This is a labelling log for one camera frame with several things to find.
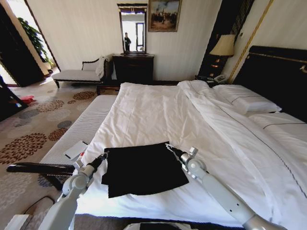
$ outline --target framed painting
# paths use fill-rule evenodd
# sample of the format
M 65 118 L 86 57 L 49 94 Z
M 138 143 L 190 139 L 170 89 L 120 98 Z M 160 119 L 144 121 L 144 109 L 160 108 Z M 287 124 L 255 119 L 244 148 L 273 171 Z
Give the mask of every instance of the framed painting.
M 176 32 L 181 0 L 149 0 L 150 32 Z

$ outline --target green plant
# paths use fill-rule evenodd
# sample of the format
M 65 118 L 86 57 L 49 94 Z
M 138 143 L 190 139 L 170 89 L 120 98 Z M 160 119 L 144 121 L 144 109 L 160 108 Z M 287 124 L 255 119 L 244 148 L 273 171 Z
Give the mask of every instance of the green plant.
M 25 21 L 23 18 L 18 18 L 20 21 L 23 29 L 25 30 L 26 34 L 28 35 L 30 41 L 32 42 L 34 48 L 36 49 L 38 55 L 42 59 L 43 62 L 49 62 L 50 65 L 53 65 L 52 61 L 48 58 L 46 50 L 44 50 L 42 45 L 42 40 L 37 36 L 37 34 L 41 34 L 35 28 L 29 25 L 28 21 Z

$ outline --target black headboard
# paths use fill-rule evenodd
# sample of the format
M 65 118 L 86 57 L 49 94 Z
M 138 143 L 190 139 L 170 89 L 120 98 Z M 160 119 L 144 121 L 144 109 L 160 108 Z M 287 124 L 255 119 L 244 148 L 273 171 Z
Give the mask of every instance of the black headboard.
M 307 50 L 252 46 L 233 84 L 275 102 L 307 122 Z

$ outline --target wooden dresser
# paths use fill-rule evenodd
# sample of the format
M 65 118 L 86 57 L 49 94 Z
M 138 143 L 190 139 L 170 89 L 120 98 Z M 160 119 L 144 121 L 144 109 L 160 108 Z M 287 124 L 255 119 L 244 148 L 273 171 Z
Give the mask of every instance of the wooden dresser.
M 116 54 L 113 56 L 117 80 L 151 84 L 153 81 L 154 55 Z

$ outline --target floral rug pattern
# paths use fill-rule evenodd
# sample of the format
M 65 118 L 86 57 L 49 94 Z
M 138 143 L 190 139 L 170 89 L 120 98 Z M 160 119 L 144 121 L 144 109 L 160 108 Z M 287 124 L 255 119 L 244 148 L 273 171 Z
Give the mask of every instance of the floral rug pattern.
M 96 97 L 95 85 L 61 82 L 58 89 L 52 78 L 11 90 L 19 97 L 34 95 L 36 101 L 0 122 L 0 229 L 5 228 L 13 215 L 22 214 L 43 196 L 56 200 L 60 195 L 44 177 L 6 172 L 6 168 L 16 162 L 40 162 Z M 37 229 L 50 206 L 50 200 L 43 199 L 32 213 L 31 208 L 27 214 L 34 217 L 27 229 Z

